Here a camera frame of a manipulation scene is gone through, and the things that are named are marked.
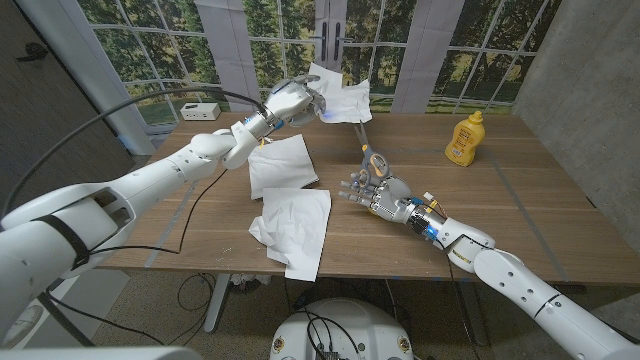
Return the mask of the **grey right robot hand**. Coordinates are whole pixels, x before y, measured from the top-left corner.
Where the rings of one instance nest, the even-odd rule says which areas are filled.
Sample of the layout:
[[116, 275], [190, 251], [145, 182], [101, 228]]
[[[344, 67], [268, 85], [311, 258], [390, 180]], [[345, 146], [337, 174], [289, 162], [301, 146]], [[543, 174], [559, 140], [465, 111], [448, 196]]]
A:
[[347, 200], [364, 206], [373, 214], [395, 223], [407, 224], [416, 205], [411, 202], [412, 193], [407, 183], [399, 177], [373, 178], [361, 185], [359, 173], [340, 185], [350, 192], [340, 191]]

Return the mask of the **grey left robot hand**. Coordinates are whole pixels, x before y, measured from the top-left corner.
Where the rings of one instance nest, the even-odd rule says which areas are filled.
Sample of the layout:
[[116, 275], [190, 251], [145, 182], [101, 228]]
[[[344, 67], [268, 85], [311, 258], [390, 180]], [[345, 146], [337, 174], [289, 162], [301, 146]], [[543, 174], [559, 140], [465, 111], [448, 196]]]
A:
[[318, 75], [300, 75], [283, 79], [270, 91], [263, 107], [270, 125], [280, 121], [292, 127], [301, 127], [326, 111], [323, 95], [308, 83], [321, 80]]

